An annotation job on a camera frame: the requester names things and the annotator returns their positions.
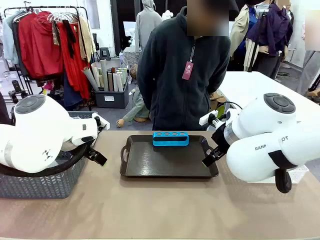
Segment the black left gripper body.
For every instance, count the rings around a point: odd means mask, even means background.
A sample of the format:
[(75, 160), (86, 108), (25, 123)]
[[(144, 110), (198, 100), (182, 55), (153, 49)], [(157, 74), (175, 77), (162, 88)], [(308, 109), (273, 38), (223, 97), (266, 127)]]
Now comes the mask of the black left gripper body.
[(87, 159), (97, 159), (99, 157), (99, 152), (96, 151), (95, 149), (93, 149), (91, 146), (89, 146), (85, 153), (84, 153), (84, 156), (87, 158)]

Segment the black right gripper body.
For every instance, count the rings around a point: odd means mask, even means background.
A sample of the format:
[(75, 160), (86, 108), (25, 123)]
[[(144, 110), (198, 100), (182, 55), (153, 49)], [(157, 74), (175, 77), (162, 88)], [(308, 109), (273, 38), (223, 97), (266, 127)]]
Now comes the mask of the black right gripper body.
[(229, 143), (226, 141), (225, 135), (224, 135), (225, 128), (226, 128), (226, 125), (222, 124), (215, 130), (215, 132), (211, 136), (212, 140), (217, 145), (214, 151), (218, 153), (226, 153), (229, 149)]

